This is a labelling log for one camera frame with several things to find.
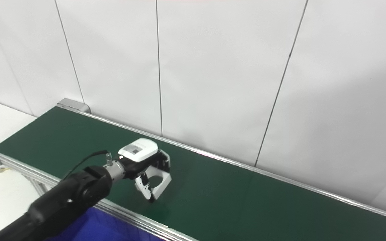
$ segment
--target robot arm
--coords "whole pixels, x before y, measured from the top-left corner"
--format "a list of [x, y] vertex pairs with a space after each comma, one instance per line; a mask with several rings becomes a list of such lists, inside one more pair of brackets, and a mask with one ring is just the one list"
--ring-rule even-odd
[[[131, 145], [144, 143], [148, 146], [154, 142], [139, 139], [124, 148], [129, 149]], [[149, 168], [160, 170], [160, 176], [169, 175], [167, 173], [170, 166], [169, 156], [161, 150], [152, 152], [150, 155], [138, 151], [135, 153], [138, 154], [136, 156], [138, 159], [135, 160], [124, 155], [120, 155], [119, 160], [112, 160], [111, 154], [107, 153], [106, 165], [86, 167], [83, 171], [63, 179], [35, 200], [24, 215], [0, 231], [0, 241], [41, 241], [56, 236], [87, 209], [107, 197], [114, 182], [126, 178], [132, 180], [147, 178]], [[164, 185], [164, 189], [169, 181], [162, 182], [159, 186]], [[157, 196], [153, 193], [159, 186], [153, 189], [149, 187], [149, 183], [143, 184], [141, 192], [148, 201], [153, 202], [161, 193], [160, 191]]]

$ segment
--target blue surface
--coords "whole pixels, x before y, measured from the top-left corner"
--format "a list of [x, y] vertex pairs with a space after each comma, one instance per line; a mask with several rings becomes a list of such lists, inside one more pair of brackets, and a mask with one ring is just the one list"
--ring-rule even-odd
[[90, 208], [60, 235], [47, 241], [163, 241], [131, 224]]

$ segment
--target green conveyor belt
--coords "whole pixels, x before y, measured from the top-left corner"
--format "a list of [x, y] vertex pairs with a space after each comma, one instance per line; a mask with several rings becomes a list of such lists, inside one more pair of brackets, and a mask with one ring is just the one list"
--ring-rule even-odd
[[[88, 154], [146, 137], [55, 107], [0, 144], [0, 153], [63, 177]], [[386, 217], [155, 140], [171, 156], [172, 182], [148, 203], [130, 180], [108, 200], [201, 241], [386, 241]], [[94, 157], [84, 166], [103, 165]]]

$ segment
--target black cable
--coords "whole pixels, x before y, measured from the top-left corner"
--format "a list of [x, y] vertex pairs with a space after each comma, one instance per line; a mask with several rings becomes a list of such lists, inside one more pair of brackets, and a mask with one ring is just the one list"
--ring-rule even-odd
[[102, 150], [102, 151], [97, 151], [97, 152], [94, 152], [90, 155], [88, 155], [87, 157], [85, 157], [83, 160], [81, 160], [81, 162], [79, 162], [77, 165], [74, 166], [74, 168], [72, 168], [63, 178], [61, 181], [65, 180], [75, 169], [77, 169], [78, 166], [80, 166], [81, 164], [83, 164], [87, 159], [91, 158], [91, 157], [94, 157], [94, 156], [98, 156], [98, 155], [102, 155], [102, 154], [107, 154], [109, 153], [109, 151], [107, 150]]

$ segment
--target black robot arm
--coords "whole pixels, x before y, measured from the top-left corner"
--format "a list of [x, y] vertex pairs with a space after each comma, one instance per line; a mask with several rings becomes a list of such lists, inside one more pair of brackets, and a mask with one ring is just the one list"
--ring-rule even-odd
[[40, 241], [56, 236], [109, 195], [107, 168], [89, 166], [35, 200], [28, 211], [0, 231], [0, 241]]

